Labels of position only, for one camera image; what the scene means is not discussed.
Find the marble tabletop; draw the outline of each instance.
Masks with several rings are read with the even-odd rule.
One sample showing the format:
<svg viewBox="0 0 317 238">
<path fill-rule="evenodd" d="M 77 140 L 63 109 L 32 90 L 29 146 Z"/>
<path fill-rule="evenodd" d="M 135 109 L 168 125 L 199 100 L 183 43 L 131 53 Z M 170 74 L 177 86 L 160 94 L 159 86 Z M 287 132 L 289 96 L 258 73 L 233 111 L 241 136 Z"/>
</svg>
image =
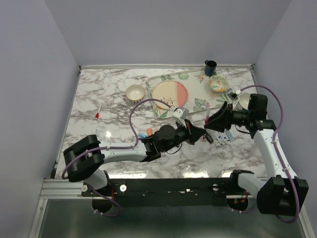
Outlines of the marble tabletop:
<svg viewBox="0 0 317 238">
<path fill-rule="evenodd" d="M 104 141 L 133 142 L 135 137 L 128 123 L 133 104 L 125 98 L 125 90 L 132 84 L 142 84 L 153 76 L 181 72 L 186 69 L 83 69 L 81 71 L 75 100 L 72 106 L 62 151 L 84 138 L 95 134 L 96 129 Z M 217 74 L 228 78 L 233 89 L 253 85 L 252 75 L 247 68 L 221 68 Z M 246 90 L 256 93 L 254 88 Z M 145 99 L 149 98 L 146 88 Z M 100 117 L 95 119 L 98 107 L 103 103 Z M 206 112 L 189 115 L 193 125 L 203 127 Z M 164 124 L 175 126 L 173 119 L 158 119 L 150 102 L 141 105 L 132 117 L 137 132 L 146 133 L 147 128 L 158 130 Z M 260 151 L 247 134 L 231 132 L 234 142 L 220 146 L 217 142 L 209 144 L 199 140 L 195 145 L 183 143 L 174 155 L 163 153 L 152 162 L 118 162 L 100 167 L 110 178 L 116 179 L 159 179 L 159 178 L 218 178 L 228 177 L 234 169 L 250 170 L 259 177 L 266 176 Z M 59 156 L 56 179 L 61 178 L 65 167 L 63 154 Z"/>
</svg>

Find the floral tray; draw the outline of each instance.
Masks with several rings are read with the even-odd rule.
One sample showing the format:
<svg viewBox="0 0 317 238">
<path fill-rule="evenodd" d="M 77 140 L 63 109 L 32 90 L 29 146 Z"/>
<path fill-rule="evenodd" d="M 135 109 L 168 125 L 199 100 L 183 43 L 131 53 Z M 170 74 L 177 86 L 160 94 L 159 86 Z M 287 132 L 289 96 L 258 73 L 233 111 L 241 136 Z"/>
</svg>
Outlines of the floral tray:
<svg viewBox="0 0 317 238">
<path fill-rule="evenodd" d="M 187 89 L 187 102 L 183 107 L 187 108 L 189 113 L 200 112 L 206 110 L 207 107 L 211 109 L 221 107 L 224 101 L 231 102 L 224 93 L 214 93 L 211 91 L 208 85 L 209 77 L 205 75 L 204 69 L 205 68 L 196 68 L 149 78 L 147 87 L 150 97 L 152 97 L 153 89 L 159 83 L 165 80 L 174 80 L 182 83 Z M 164 119 L 172 117 L 172 112 L 158 107 L 155 103 L 152 103 L 152 105 L 158 118 Z"/>
</svg>

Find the wall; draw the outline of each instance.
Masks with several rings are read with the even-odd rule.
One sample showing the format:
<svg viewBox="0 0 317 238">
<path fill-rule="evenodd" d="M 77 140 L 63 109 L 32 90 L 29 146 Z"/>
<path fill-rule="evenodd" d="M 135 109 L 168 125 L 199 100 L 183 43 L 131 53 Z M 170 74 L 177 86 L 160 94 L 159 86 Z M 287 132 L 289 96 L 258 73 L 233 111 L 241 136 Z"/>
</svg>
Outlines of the wall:
<svg viewBox="0 0 317 238">
<path fill-rule="evenodd" d="M 45 0 L 80 65 L 255 63 L 290 0 Z"/>
<path fill-rule="evenodd" d="M 57 155 L 78 66 L 43 0 L 0 7 L 0 233 L 28 237 Z"/>
<path fill-rule="evenodd" d="M 280 98 L 285 120 L 281 144 L 291 166 L 310 190 L 305 202 L 317 234 L 316 183 L 316 56 L 317 1 L 293 0 L 257 61 L 259 84 Z M 279 109 L 270 98 L 269 115 L 279 121 Z"/>
</svg>

